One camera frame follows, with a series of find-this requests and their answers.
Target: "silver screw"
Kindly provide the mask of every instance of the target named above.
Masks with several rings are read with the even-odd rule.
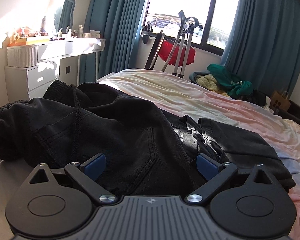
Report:
[[[197,194],[192,194],[187,197],[187,200],[192,203],[198,203],[198,202],[202,201],[202,197]]]
[[[104,203],[111,203],[113,201],[115,201],[115,196],[113,195],[110,195],[110,194],[106,194],[106,195],[102,195],[99,200],[101,202],[104,202]]]

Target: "black window frame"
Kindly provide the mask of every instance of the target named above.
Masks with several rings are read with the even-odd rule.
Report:
[[[146,13],[145,13],[145,17],[144,17],[144,20],[143,20],[143,26],[146,25],[146,17],[148,15],[150,1],[151,0],[148,0],[147,5],[146,5]],[[217,0],[211,0],[210,1],[207,21],[206,21],[206,24],[205,24],[204,29],[203,29],[201,43],[197,44],[197,43],[192,42],[191,46],[195,47],[195,48],[198,48],[198,49],[208,51],[210,53],[213,53],[213,54],[216,54],[216,55],[219,55],[219,56],[222,56],[222,54],[224,52],[224,49],[221,49],[219,47],[216,47],[216,46],[213,46],[213,45],[207,43],[208,38],[209,38],[209,34],[210,34],[210,30],[211,30],[212,19],[213,19],[214,10],[215,10],[215,7],[216,7],[216,2],[217,2]],[[165,36],[165,39],[175,39],[175,37]]]

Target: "window sill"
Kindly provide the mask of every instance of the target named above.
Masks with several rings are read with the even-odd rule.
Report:
[[[155,40],[157,34],[156,33],[148,33],[149,34],[149,39],[151,40]],[[165,36],[164,38],[165,40],[168,39],[175,39],[174,37],[170,37],[170,36]],[[210,44],[205,44],[205,45],[201,45],[201,44],[197,44],[197,43],[191,43],[191,46],[196,48],[196,49],[200,49],[210,55],[214,55],[214,56],[219,56],[220,58],[222,57],[222,54],[224,52],[223,49],[220,49],[218,47],[215,47],[213,45]]]

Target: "mattress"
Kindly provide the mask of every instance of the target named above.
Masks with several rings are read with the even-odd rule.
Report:
[[[260,134],[277,152],[296,186],[289,196],[297,208],[292,239],[300,239],[300,126],[272,115],[260,106],[218,95],[168,73],[129,69],[100,83],[129,95],[154,102],[159,108],[178,116],[201,117],[238,126]],[[0,163],[0,240],[12,233],[4,216],[5,205],[32,168],[24,160]]]

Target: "white ribbed basket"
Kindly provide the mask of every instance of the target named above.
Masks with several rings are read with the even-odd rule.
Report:
[[[8,48],[8,66],[33,67],[38,64],[38,45]]]

